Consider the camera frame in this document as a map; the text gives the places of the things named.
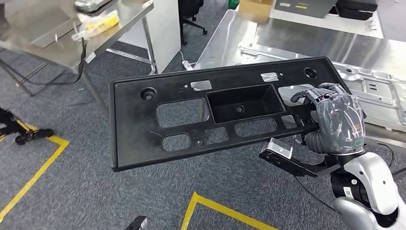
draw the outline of screw hole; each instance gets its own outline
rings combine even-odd
[[[239,113],[243,113],[245,111],[245,108],[244,108],[244,106],[239,105],[239,106],[237,106],[236,111]]]
[[[148,87],[148,88],[143,89],[141,91],[140,95],[141,95],[142,100],[150,101],[150,100],[154,99],[156,94],[157,94],[157,91],[155,91],[154,88]]]
[[[305,68],[304,73],[308,78],[316,78],[317,77],[317,72],[314,69],[311,68]]]

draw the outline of label sticker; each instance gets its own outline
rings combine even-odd
[[[86,62],[89,64],[94,58],[96,57],[96,54],[92,52],[87,58]]]
[[[354,197],[352,196],[352,191],[351,191],[350,187],[344,187],[344,194],[346,197],[354,199]]]

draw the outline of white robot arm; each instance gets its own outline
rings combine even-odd
[[[366,207],[355,200],[351,188],[344,188],[346,195],[337,197],[333,206],[350,229],[406,230],[406,205],[399,196],[387,164],[380,156],[367,152],[346,163],[344,170],[363,184],[371,206]]]
[[[320,128],[302,135],[302,142],[324,154],[324,162],[303,164],[292,157],[292,147],[273,138],[259,156],[294,176],[330,174],[333,206],[351,230],[406,230],[406,206],[389,167],[377,154],[364,151],[364,115],[358,100],[331,83],[298,92],[291,102],[300,98],[316,106]],[[404,177],[405,171],[395,177]]]

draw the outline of office chair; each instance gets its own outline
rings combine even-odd
[[[204,27],[188,20],[188,18],[192,18],[192,21],[196,21],[196,15],[199,13],[199,9],[202,6],[203,0],[178,0],[180,42],[182,45],[187,44],[183,35],[183,24],[189,24],[193,27],[200,28],[203,30],[203,35],[207,34],[207,30]]]

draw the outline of yellow floor tape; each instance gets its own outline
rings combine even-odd
[[[204,198],[203,196],[198,195],[196,192],[193,193],[192,198],[190,200],[190,203],[188,205],[188,208],[186,209],[185,217],[183,218],[182,225],[180,227],[180,230],[187,230],[189,222],[192,218],[193,211],[196,208],[196,204],[201,204],[206,207],[209,207],[213,210],[216,210],[217,212],[220,212],[224,215],[227,215],[229,217],[232,217],[236,220],[239,220],[243,223],[246,223],[254,228],[257,228],[259,230],[277,230],[274,227],[271,227],[265,223],[262,223],[256,219],[253,219],[249,216],[246,216],[244,214],[241,214],[239,212],[236,212],[230,208],[227,208],[226,206],[223,206],[213,200],[209,200],[207,198]]]
[[[25,128],[37,130],[38,128],[29,124],[23,124],[19,122]],[[58,149],[52,154],[52,156],[43,164],[43,166],[35,173],[35,175],[24,185],[24,187],[14,196],[14,198],[6,205],[6,207],[0,212],[0,223],[4,217],[12,210],[12,208],[20,201],[20,199],[30,190],[34,183],[41,177],[41,175],[48,169],[48,167],[58,158],[62,151],[68,146],[69,141],[59,138],[57,136],[51,136],[48,140],[59,145]]]

